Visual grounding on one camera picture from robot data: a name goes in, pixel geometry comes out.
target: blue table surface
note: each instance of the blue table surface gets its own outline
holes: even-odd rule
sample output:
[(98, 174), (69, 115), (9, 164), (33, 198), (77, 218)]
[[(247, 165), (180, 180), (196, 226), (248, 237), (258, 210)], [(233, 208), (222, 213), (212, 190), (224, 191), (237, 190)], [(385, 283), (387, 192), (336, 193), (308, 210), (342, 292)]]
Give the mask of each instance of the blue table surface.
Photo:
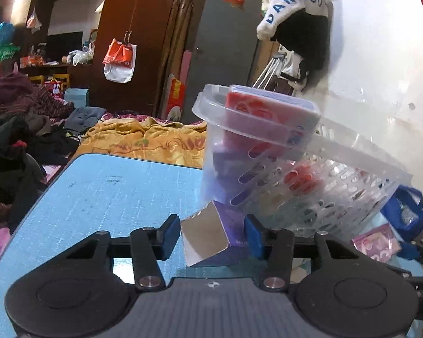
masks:
[[(199, 209), (201, 173), (102, 154), (75, 159), (28, 213), (2, 255), (0, 338), (15, 337), (3, 300), (19, 277), (98, 230), (108, 230), (112, 237), (128, 236), (137, 228), (160, 226), (172, 213), (181, 219), (190, 216)], [(166, 282), (178, 276), (257, 277), (262, 270), (262, 262), (253, 259), (229, 268), (186, 268), (181, 238), (171, 258), (159, 265)], [(416, 262), (400, 266), (423, 273)], [(114, 273), (133, 283), (129, 259), (115, 260)]]

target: clear plastic basket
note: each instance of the clear plastic basket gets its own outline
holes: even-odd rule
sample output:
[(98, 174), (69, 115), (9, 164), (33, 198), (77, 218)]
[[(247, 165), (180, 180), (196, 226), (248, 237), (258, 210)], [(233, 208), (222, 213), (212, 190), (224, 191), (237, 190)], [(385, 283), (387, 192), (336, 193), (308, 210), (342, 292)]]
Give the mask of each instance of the clear plastic basket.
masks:
[(292, 128), (227, 108), (229, 91), (207, 85), (193, 107), (208, 122), (203, 204), (214, 199), (297, 236), (327, 231), (349, 240), (410, 183), (399, 162), (347, 127), (321, 118), (292, 144)]

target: metal bolt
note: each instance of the metal bolt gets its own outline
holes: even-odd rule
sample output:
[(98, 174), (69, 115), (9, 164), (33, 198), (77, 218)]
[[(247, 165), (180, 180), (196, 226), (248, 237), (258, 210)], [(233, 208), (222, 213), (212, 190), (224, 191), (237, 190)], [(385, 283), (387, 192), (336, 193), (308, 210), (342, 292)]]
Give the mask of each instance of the metal bolt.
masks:
[(144, 276), (138, 282), (144, 288), (155, 288), (161, 285), (161, 279), (157, 276)]
[(266, 288), (282, 288), (285, 286), (285, 281), (282, 278), (279, 277), (268, 277), (267, 279), (264, 279), (263, 285)]

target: cardboard box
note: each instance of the cardboard box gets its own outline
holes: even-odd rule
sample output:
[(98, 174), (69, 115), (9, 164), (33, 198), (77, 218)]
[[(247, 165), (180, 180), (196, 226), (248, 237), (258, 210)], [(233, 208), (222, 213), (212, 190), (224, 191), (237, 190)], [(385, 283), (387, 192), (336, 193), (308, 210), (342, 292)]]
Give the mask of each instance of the cardboard box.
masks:
[(180, 225), (188, 267), (233, 265), (249, 256), (244, 214), (238, 210), (212, 201)]

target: dark clothing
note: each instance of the dark clothing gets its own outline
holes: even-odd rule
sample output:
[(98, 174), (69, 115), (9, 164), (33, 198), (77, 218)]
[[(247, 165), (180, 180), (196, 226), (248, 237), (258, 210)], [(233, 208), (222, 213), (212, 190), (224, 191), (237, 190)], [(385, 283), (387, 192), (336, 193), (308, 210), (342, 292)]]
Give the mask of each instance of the dark clothing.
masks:
[(0, 117), (27, 113), (35, 98), (34, 85), (24, 74), (0, 76)]
[(36, 114), (43, 114), (50, 118), (67, 118), (75, 109), (74, 103), (63, 103), (56, 100), (45, 86), (35, 87), (36, 100), (34, 109)]
[(50, 118), (43, 114), (36, 114), (34, 108), (30, 108), (25, 116), (25, 122), (27, 122), (32, 135), (41, 136), (51, 131), (52, 122)]
[(0, 120), (0, 203), (12, 203), (8, 215), (10, 232), (14, 232), (40, 193), (41, 183), (28, 163), (25, 147), (13, 146), (27, 143), (30, 138), (21, 116)]
[(78, 141), (66, 137), (63, 126), (52, 126), (52, 132), (32, 137), (28, 142), (27, 152), (41, 165), (65, 165), (67, 156), (74, 153)]
[(82, 134), (94, 127), (105, 114), (104, 108), (81, 107), (75, 109), (64, 124), (64, 129), (75, 135)]
[(289, 51), (295, 51), (304, 61), (301, 74), (321, 70), (329, 45), (327, 16), (308, 14), (305, 9), (293, 13), (277, 26), (272, 40), (277, 40)]

